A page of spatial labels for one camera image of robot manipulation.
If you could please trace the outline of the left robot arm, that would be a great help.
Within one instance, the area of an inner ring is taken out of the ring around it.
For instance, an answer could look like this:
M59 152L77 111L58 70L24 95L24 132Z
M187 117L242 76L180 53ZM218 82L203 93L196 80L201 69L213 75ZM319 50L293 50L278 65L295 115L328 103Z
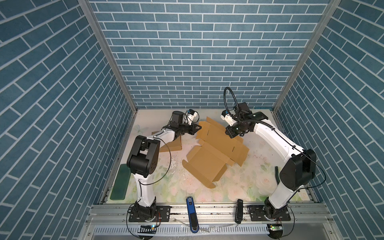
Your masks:
M156 217L156 197L152 181L152 174L158 165L160 148L173 142L178 137L189 134L194 135L202 127L198 125L200 115L197 111L189 109L186 112L174 111L167 125L150 136L136 136L127 160L127 166L133 174L138 190L138 198L132 210L146 221Z

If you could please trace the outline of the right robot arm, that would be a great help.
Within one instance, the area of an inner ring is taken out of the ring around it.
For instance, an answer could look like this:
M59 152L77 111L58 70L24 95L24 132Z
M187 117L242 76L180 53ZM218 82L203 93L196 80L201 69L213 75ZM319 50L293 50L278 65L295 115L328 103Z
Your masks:
M279 173L280 182L265 200L264 215L275 220L287 211L287 203L316 175L316 153L295 144L278 130L262 112L247 112L241 119L224 110L221 119L228 123L230 138L253 132L263 138L278 153L284 163Z

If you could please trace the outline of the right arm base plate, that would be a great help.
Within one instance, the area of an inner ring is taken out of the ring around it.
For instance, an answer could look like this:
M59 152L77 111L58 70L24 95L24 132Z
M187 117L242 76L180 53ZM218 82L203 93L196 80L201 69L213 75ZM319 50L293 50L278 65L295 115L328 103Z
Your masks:
M287 206L281 209L275 209L269 205L249 205L246 207L250 213L252 222L262 221L291 221L291 216Z

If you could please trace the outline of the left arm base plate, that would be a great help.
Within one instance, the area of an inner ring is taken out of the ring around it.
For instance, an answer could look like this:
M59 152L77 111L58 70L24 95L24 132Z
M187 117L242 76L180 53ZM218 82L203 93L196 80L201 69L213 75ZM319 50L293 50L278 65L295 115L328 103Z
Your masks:
M160 217L161 222L169 222L171 213L171 206L156 206L143 207L138 204L130 208L128 214L128 221L130 223L139 222L154 222L157 217Z

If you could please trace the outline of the cardboard box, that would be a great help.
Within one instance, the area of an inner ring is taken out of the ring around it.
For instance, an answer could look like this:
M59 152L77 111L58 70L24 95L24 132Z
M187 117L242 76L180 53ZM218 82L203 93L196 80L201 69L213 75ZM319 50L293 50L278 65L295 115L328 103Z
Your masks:
M168 150L171 152L182 150L182 137L178 136L175 138L175 136L176 134L172 130L152 132L152 137L161 139L160 153L165 153Z

